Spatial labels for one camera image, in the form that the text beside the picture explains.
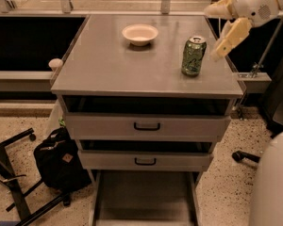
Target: bowl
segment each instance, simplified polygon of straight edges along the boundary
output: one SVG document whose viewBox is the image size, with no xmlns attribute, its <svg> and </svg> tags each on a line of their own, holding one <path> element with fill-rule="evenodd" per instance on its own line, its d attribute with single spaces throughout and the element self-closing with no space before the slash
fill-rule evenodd
<svg viewBox="0 0 283 226">
<path fill-rule="evenodd" d="M 122 33 L 133 45 L 145 46 L 158 35 L 158 30 L 148 24 L 134 24 L 125 27 Z"/>
</svg>

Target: drawer handle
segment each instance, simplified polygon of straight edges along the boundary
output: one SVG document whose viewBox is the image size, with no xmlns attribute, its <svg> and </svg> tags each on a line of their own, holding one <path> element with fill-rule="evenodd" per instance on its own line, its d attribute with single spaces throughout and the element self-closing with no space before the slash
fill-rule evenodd
<svg viewBox="0 0 283 226">
<path fill-rule="evenodd" d="M 158 123 L 156 127 L 140 127 L 134 122 L 134 129 L 138 131 L 158 131 L 160 129 L 160 123 Z"/>
<path fill-rule="evenodd" d="M 156 158 L 151 158 L 151 159 L 134 158 L 134 161 L 135 161 L 135 164 L 139 166 L 153 166 L 157 164 Z"/>
</svg>

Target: speckled floor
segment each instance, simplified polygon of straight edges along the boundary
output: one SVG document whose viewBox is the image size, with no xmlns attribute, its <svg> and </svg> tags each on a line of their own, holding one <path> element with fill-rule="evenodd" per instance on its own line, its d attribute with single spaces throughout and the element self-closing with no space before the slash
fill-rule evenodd
<svg viewBox="0 0 283 226">
<path fill-rule="evenodd" d="M 48 114 L 22 113 L 0 114 L 0 142 L 28 128 L 33 128 L 37 140 L 31 142 L 28 137 L 7 147 L 8 155 L 17 174 L 26 174 L 19 183 L 26 191 L 38 181 L 40 175 L 35 166 L 33 150 L 46 137 Z M 271 133 L 266 130 L 265 121 L 254 112 L 245 114 L 245 121 L 233 119 L 223 140 L 217 144 L 214 159 L 196 188 L 203 226 L 246 226 L 249 215 L 249 202 L 253 179 L 257 165 L 249 161 L 240 164 L 233 161 L 231 154 L 244 150 L 260 155 L 264 151 Z M 73 193 L 70 207 L 62 203 L 44 215 L 32 225 L 75 225 L 88 224 L 89 210 L 92 202 L 92 186 Z M 55 197 L 49 188 L 42 185 L 27 198 L 32 212 Z M 8 190 L 0 186 L 0 220 L 16 220 L 17 212 L 5 209 L 12 203 Z"/>
</svg>

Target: open drawer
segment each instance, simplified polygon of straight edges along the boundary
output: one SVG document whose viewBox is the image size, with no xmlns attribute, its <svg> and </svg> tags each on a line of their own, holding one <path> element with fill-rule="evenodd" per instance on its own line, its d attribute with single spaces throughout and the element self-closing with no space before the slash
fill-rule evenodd
<svg viewBox="0 0 283 226">
<path fill-rule="evenodd" d="M 164 141 L 81 141 L 87 170 L 206 171 L 210 143 Z"/>
<path fill-rule="evenodd" d="M 200 225 L 191 173 L 102 170 L 97 181 L 92 226 Z"/>
<path fill-rule="evenodd" d="M 220 141 L 227 116 L 73 115 L 65 117 L 73 139 Z"/>
</svg>

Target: green can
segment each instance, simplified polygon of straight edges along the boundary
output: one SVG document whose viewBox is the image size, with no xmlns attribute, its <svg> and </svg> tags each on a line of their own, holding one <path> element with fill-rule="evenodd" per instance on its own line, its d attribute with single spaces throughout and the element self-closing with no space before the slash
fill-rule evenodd
<svg viewBox="0 0 283 226">
<path fill-rule="evenodd" d="M 188 76 L 197 76 L 200 73 L 206 49 L 207 43 L 204 37 L 193 36 L 189 38 L 183 51 L 181 71 Z"/>
</svg>

